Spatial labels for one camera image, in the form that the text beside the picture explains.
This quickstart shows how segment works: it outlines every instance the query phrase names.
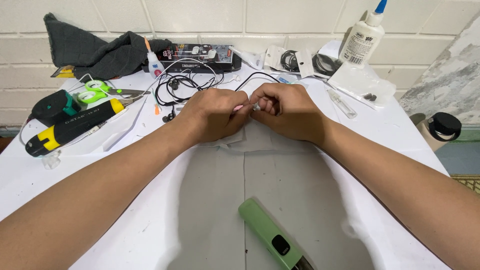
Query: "cloth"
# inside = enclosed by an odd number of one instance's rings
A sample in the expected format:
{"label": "cloth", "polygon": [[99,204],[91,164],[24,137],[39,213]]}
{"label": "cloth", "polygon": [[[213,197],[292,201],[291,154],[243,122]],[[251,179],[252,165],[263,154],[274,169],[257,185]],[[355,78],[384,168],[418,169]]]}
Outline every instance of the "cloth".
{"label": "cloth", "polygon": [[[58,21],[52,13],[45,15],[43,20],[54,65],[74,66],[73,74],[77,79],[86,73],[101,80],[129,75],[147,58],[144,38],[131,31],[108,43],[85,30]],[[171,45],[168,39],[152,39],[149,43],[153,52]]]}

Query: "blue bottle cap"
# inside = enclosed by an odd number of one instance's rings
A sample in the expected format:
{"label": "blue bottle cap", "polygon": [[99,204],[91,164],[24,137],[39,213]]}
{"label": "blue bottle cap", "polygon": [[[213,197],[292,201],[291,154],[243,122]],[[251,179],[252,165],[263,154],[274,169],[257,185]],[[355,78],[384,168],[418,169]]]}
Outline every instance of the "blue bottle cap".
{"label": "blue bottle cap", "polygon": [[381,0],[377,6],[377,9],[375,10],[375,13],[383,13],[386,5],[387,0]]}

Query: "barcode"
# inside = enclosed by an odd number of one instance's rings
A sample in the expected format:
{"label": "barcode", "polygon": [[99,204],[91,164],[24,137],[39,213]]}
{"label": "barcode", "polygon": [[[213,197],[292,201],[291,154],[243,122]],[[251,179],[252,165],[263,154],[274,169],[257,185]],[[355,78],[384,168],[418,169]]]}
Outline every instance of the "barcode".
{"label": "barcode", "polygon": [[355,56],[352,56],[352,57],[350,57],[349,62],[350,62],[350,63],[357,64],[357,65],[360,65],[360,64],[363,62],[363,59],[362,59],[362,58],[355,57]]}

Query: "green hair clipper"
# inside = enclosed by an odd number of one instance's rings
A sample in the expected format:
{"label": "green hair clipper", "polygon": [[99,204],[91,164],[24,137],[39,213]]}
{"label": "green hair clipper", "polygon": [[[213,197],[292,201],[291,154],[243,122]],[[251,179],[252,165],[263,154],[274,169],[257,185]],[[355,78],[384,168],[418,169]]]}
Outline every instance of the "green hair clipper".
{"label": "green hair clipper", "polygon": [[239,206],[239,213],[283,270],[314,270],[300,249],[288,239],[253,198],[247,199]]}

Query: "superglue bottle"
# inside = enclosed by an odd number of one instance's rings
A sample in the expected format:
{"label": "superglue bottle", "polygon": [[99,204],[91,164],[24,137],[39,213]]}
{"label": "superglue bottle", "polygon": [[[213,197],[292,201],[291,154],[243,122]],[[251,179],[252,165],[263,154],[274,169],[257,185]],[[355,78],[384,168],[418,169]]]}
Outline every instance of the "superglue bottle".
{"label": "superglue bottle", "polygon": [[352,65],[363,66],[372,56],[380,40],[385,35],[380,22],[384,18],[387,0],[381,0],[377,9],[365,21],[353,25],[352,31],[340,52],[340,60]]}
{"label": "superglue bottle", "polygon": [[148,40],[146,37],[145,38],[145,45],[147,46],[148,53],[147,53],[147,58],[148,58],[148,71],[150,72],[150,75],[155,79],[158,76],[162,74],[162,72],[165,71],[165,68],[163,67],[162,63],[158,60],[158,57],[152,50],[150,49],[150,44],[148,43]]}

